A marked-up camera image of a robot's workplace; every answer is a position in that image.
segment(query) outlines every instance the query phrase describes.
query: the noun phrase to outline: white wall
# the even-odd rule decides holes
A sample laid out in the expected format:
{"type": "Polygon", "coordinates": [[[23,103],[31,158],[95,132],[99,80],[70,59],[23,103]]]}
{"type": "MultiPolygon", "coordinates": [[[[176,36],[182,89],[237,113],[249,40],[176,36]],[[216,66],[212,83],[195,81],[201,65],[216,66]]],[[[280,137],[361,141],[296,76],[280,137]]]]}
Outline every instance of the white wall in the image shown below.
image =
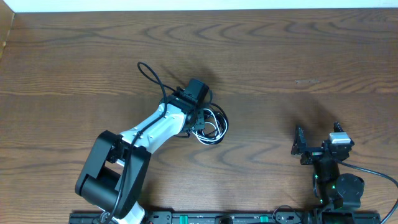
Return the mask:
{"type": "Polygon", "coordinates": [[[398,7],[398,0],[4,0],[14,12],[398,7]]]}

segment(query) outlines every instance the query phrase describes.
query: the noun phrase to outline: black cable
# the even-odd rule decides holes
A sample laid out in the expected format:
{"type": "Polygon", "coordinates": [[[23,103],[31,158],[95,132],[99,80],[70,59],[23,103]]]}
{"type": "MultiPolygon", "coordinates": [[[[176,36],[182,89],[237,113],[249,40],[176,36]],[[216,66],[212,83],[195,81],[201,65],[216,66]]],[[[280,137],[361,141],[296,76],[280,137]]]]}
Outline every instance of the black cable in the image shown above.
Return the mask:
{"type": "MultiPolygon", "coordinates": [[[[140,63],[141,63],[141,65],[143,65],[143,66],[145,66],[146,68],[148,68],[148,70],[149,70],[150,72],[152,72],[152,74],[155,74],[155,72],[153,71],[153,69],[151,69],[147,64],[142,63],[142,62],[138,62],[138,64],[140,64],[140,63]]],[[[138,70],[139,70],[147,79],[149,79],[150,81],[152,81],[152,82],[154,82],[154,83],[160,85],[159,83],[161,83],[161,82],[159,82],[159,79],[158,79],[158,78],[157,78],[158,81],[153,80],[151,77],[149,77],[147,74],[145,74],[144,71],[142,71],[142,69],[141,69],[141,67],[140,67],[139,65],[138,65],[138,70]]],[[[168,88],[168,89],[171,90],[171,91],[175,91],[173,88],[169,87],[168,85],[163,85],[163,86],[166,87],[166,88],[168,88]]]]}
{"type": "MultiPolygon", "coordinates": [[[[390,176],[388,176],[386,174],[382,174],[380,172],[376,172],[376,171],[373,171],[373,170],[365,169],[365,168],[362,168],[362,167],[359,167],[359,166],[355,166],[355,165],[351,165],[351,164],[342,162],[342,161],[338,160],[337,158],[333,157],[333,155],[331,153],[330,153],[330,156],[335,162],[337,162],[337,163],[339,163],[339,164],[341,164],[343,166],[346,166],[346,167],[349,167],[349,168],[353,168],[353,169],[356,169],[356,170],[360,170],[360,171],[363,171],[363,172],[367,172],[367,173],[370,173],[370,174],[374,174],[374,175],[378,175],[380,177],[386,178],[387,180],[390,180],[391,182],[393,182],[398,187],[398,182],[394,178],[392,178],[392,177],[390,177],[390,176]]],[[[382,219],[380,224],[384,224],[387,221],[387,219],[389,219],[391,217],[391,215],[394,213],[394,211],[397,209],[397,207],[398,207],[398,199],[397,199],[396,203],[394,204],[394,206],[392,207],[392,209],[390,210],[390,212],[386,215],[386,217],[384,217],[382,219]]]]}
{"type": "Polygon", "coordinates": [[[290,206],[288,206],[288,205],[281,205],[281,206],[277,207],[277,208],[274,210],[274,212],[272,213],[272,218],[275,220],[275,222],[277,222],[277,223],[280,224],[280,222],[278,222],[278,220],[276,219],[276,212],[278,211],[278,209],[280,209],[280,208],[282,208],[282,207],[288,207],[288,208],[290,208],[290,209],[296,214],[296,216],[300,219],[300,221],[299,221],[298,223],[294,223],[294,224],[299,224],[299,223],[302,223],[302,222],[303,222],[303,220],[302,220],[303,217],[302,217],[301,215],[299,215],[292,207],[290,207],[290,206]]]}
{"type": "Polygon", "coordinates": [[[167,112],[167,95],[166,95],[166,91],[165,91],[165,89],[164,89],[165,85],[163,85],[163,83],[162,83],[162,81],[160,80],[159,76],[158,76],[158,75],[155,73],[155,71],[153,71],[153,69],[151,69],[147,64],[145,64],[145,63],[143,63],[143,62],[138,62],[138,63],[137,63],[137,67],[138,67],[138,70],[139,70],[145,77],[147,77],[149,80],[155,82],[156,84],[160,85],[160,87],[161,87],[161,89],[162,89],[162,93],[163,93],[163,99],[164,99],[164,110],[163,110],[162,114],[161,114],[158,118],[154,119],[154,120],[153,120],[152,122],[150,122],[147,126],[143,127],[140,131],[138,131],[137,134],[134,136],[134,139],[131,141],[130,148],[128,149],[128,152],[127,152],[127,158],[126,158],[126,160],[124,161],[124,168],[123,168],[123,173],[122,173],[122,176],[121,176],[121,181],[120,181],[120,186],[119,186],[118,197],[116,198],[116,201],[115,201],[115,203],[114,203],[112,212],[109,214],[109,216],[107,217],[107,219],[105,220],[105,222],[102,223],[102,224],[108,224],[108,223],[112,220],[112,218],[113,218],[113,216],[114,216],[114,213],[116,212],[116,209],[117,209],[117,207],[118,207],[118,205],[119,205],[120,199],[121,199],[122,194],[123,194],[124,183],[125,183],[125,181],[126,181],[127,168],[129,167],[130,158],[131,158],[131,153],[132,153],[132,151],[134,150],[134,145],[135,145],[136,141],[138,140],[138,138],[141,136],[141,134],[143,134],[143,132],[144,132],[146,129],[148,129],[148,128],[151,127],[154,123],[158,122],[158,120],[160,120],[161,118],[163,118],[163,117],[166,115],[166,112],[167,112]],[[149,70],[150,72],[152,72],[152,74],[155,76],[157,82],[155,82],[155,80],[149,78],[149,77],[142,71],[142,69],[141,69],[141,67],[140,67],[141,65],[145,66],[146,68],[148,68],[148,70],[149,70]]]}

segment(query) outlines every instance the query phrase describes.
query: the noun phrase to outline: tabletop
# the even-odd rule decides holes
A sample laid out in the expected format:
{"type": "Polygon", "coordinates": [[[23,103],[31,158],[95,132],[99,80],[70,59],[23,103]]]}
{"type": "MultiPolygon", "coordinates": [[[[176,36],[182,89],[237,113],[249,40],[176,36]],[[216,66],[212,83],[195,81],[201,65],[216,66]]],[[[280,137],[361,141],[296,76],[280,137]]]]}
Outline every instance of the tabletop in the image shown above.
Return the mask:
{"type": "MultiPolygon", "coordinates": [[[[339,121],[346,162],[398,178],[398,9],[17,14],[0,61],[0,222],[66,223],[98,210],[74,193],[96,137],[152,114],[158,85],[197,78],[229,118],[224,141],[171,138],[149,164],[140,204],[176,211],[311,209],[312,166],[291,156],[297,124],[319,146],[339,121]]],[[[361,210],[387,214],[388,180],[361,210]]],[[[398,223],[394,214],[390,223],[398,223]]]]}

